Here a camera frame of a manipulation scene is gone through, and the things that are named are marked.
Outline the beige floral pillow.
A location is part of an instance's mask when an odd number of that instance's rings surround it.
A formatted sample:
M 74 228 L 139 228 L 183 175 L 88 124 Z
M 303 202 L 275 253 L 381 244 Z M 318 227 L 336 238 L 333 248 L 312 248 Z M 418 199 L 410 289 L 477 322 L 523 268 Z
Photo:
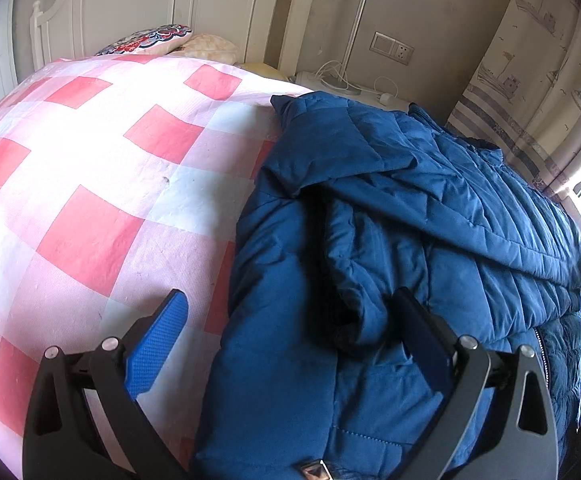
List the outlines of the beige floral pillow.
M 235 44 L 211 34 L 194 34 L 183 46 L 171 51 L 170 55 L 179 58 L 199 58 L 199 60 L 228 65 L 235 65 L 238 62 L 238 51 Z

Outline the pink checkered bed sheet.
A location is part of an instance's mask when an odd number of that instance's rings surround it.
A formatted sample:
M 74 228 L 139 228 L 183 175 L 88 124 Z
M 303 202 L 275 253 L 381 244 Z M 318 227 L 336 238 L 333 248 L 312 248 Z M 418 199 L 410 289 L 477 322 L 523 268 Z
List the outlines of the pink checkered bed sheet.
M 0 102 L 0 459 L 21 471 L 43 352 L 93 349 L 172 289 L 188 320 L 141 407 L 191 456 L 235 226 L 296 84 L 141 56 L 48 64 Z

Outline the blue quilted down jacket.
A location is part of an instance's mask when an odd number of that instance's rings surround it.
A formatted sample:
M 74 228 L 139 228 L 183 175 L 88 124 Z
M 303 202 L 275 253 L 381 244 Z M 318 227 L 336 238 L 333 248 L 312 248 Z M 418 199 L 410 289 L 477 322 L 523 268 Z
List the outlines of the blue quilted down jacket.
M 282 133 L 236 226 L 230 319 L 190 471 L 383 479 L 441 398 L 404 350 L 397 291 L 484 347 L 532 347 L 561 452 L 581 417 L 581 232 L 501 151 L 328 93 L 273 96 Z

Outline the wall socket panel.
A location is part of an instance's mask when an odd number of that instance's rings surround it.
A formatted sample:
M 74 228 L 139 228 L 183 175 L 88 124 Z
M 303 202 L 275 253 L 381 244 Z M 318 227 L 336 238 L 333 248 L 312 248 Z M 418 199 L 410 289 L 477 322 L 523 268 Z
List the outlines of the wall socket panel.
M 403 65 L 409 65 L 414 53 L 413 47 L 382 32 L 374 32 L 369 50 Z

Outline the white bedside table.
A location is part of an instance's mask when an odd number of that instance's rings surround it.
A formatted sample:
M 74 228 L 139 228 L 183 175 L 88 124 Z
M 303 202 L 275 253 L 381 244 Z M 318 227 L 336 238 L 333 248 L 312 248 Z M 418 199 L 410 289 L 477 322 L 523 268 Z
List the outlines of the white bedside table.
M 316 76 L 315 73 L 300 72 L 295 76 L 296 84 L 308 88 L 312 91 L 324 91 L 333 94 L 334 96 L 342 96 L 356 102 L 366 105 L 371 105 L 379 108 L 379 110 L 401 110 L 406 112 L 409 109 L 409 102 L 402 100 L 393 93 L 378 92 L 376 90 L 349 88 L 336 88 L 325 84 L 321 76 Z

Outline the red blue patterned pillow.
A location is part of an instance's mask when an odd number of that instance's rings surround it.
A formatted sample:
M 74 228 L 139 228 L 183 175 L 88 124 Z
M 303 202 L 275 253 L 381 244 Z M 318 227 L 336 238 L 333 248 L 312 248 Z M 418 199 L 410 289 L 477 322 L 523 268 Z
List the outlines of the red blue patterned pillow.
M 184 46 L 192 35 L 193 29 L 186 25 L 161 25 L 133 32 L 130 36 L 108 44 L 95 55 L 166 55 Z

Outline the white lamp pole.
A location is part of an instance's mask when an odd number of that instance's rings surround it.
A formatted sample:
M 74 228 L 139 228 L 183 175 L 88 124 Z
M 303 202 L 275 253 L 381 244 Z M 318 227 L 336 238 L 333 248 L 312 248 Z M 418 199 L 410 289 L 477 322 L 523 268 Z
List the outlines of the white lamp pole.
M 327 62 L 323 68 L 319 70 L 319 76 L 322 77 L 322 81 L 330 86 L 342 89 L 352 87 L 353 89 L 360 89 L 358 86 L 353 84 L 348 78 L 348 68 L 350 65 L 350 60 L 352 52 L 355 46 L 357 35 L 359 35 L 359 30 L 363 20 L 363 14 L 367 5 L 367 0 L 359 0 L 357 3 L 353 22 L 349 32 L 347 43 L 345 44 L 345 51 L 340 61 Z

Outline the beige ship print curtain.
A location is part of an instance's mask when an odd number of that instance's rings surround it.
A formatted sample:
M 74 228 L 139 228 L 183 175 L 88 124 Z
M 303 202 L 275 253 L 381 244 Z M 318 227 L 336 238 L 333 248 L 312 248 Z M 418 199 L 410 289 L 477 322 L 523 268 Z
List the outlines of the beige ship print curtain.
M 581 0 L 511 0 L 447 128 L 563 200 L 581 181 Z

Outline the cream wooden headboard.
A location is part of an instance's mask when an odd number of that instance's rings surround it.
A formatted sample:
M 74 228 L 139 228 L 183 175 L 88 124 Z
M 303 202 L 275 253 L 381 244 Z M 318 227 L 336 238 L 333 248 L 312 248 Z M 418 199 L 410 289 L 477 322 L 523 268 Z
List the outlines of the cream wooden headboard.
M 86 58 L 108 44 L 159 25 L 190 26 L 230 40 L 240 63 L 296 74 L 313 0 L 36 1 L 30 18 L 36 70 L 58 58 Z

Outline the yellow pillow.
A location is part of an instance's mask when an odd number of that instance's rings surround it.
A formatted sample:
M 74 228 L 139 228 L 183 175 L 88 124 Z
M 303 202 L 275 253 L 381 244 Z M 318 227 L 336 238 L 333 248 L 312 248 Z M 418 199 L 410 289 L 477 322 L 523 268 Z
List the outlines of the yellow pillow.
M 266 63 L 238 63 L 236 67 L 241 70 L 246 70 L 246 72 L 256 74 L 258 76 L 288 82 L 289 79 L 283 73 L 281 73 L 276 68 L 269 66 Z

